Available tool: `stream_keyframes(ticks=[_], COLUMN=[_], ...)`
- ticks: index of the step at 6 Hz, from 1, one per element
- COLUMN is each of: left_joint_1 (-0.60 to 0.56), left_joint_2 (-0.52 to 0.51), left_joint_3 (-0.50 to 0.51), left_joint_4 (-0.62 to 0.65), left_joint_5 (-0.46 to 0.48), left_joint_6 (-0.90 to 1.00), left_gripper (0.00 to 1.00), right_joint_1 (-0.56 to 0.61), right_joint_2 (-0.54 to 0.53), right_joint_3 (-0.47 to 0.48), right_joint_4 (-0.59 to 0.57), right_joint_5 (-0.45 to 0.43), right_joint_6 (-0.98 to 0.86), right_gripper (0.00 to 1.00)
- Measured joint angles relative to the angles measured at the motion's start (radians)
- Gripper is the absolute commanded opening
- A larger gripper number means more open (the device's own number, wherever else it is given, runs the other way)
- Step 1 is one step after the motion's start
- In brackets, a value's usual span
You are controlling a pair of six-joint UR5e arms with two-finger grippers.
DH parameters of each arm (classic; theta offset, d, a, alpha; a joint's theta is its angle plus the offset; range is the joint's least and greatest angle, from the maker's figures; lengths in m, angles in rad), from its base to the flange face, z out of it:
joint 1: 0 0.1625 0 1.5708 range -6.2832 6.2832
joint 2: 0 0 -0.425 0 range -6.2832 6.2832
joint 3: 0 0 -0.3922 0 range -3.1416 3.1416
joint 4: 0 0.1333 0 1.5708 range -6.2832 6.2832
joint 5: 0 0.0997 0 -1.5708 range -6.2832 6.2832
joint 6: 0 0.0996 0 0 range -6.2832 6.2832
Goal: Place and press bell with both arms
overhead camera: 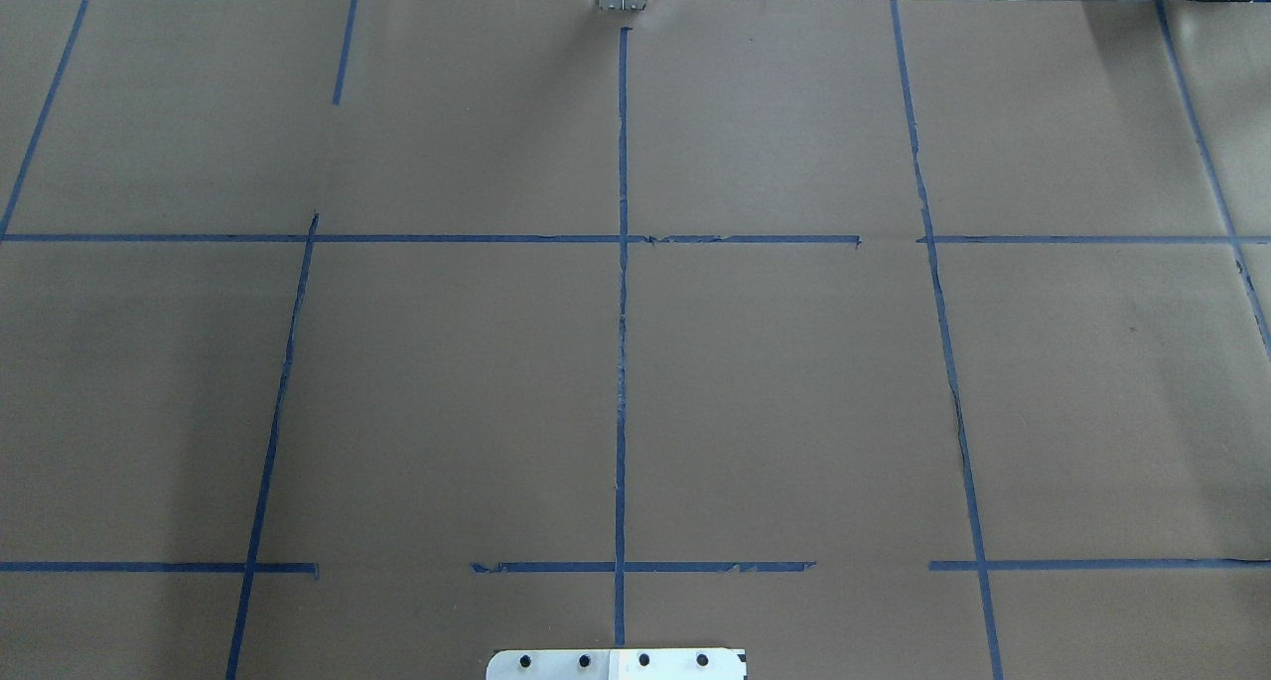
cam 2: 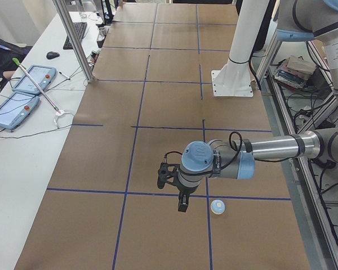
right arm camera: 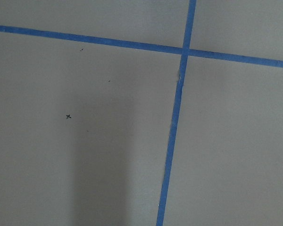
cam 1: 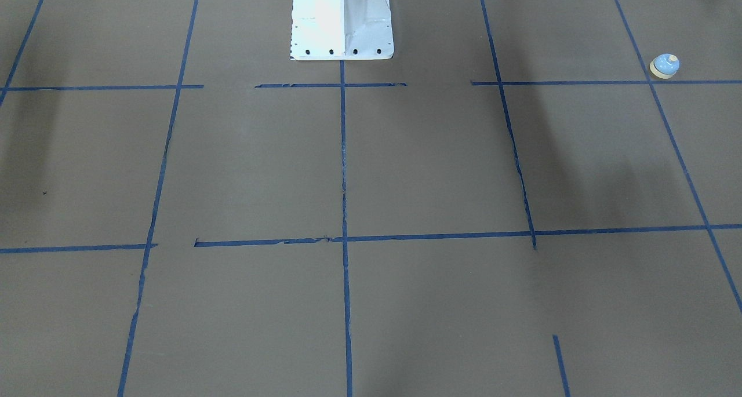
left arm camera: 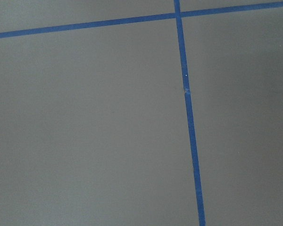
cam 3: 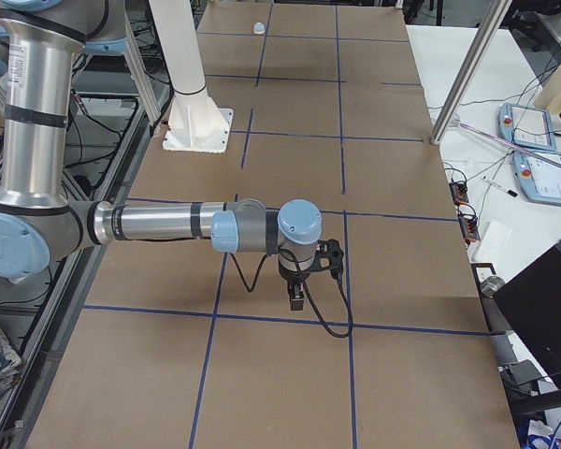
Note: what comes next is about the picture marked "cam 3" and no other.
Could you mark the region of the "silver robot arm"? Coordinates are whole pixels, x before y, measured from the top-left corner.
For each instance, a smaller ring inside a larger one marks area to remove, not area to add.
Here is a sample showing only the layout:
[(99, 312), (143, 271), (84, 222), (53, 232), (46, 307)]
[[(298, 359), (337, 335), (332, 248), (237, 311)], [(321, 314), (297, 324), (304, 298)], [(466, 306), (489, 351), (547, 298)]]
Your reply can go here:
[(0, 277), (22, 278), (75, 251), (113, 240), (207, 239), (220, 253), (276, 256), (290, 306), (312, 296), (322, 215), (294, 199), (279, 210), (257, 200), (138, 207), (70, 201), (61, 189), (76, 54), (127, 47), (122, 1), (4, 1), (9, 36), (2, 180)]

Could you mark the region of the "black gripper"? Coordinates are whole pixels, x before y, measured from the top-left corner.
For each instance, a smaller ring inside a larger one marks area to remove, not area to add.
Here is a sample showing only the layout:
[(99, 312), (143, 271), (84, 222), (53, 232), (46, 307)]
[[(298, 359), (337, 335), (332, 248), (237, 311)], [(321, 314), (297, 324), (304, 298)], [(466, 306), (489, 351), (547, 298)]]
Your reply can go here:
[(309, 274), (303, 271), (292, 271), (287, 268), (279, 268), (279, 273), (287, 284), (290, 310), (302, 311), (305, 299), (304, 281), (308, 278)]

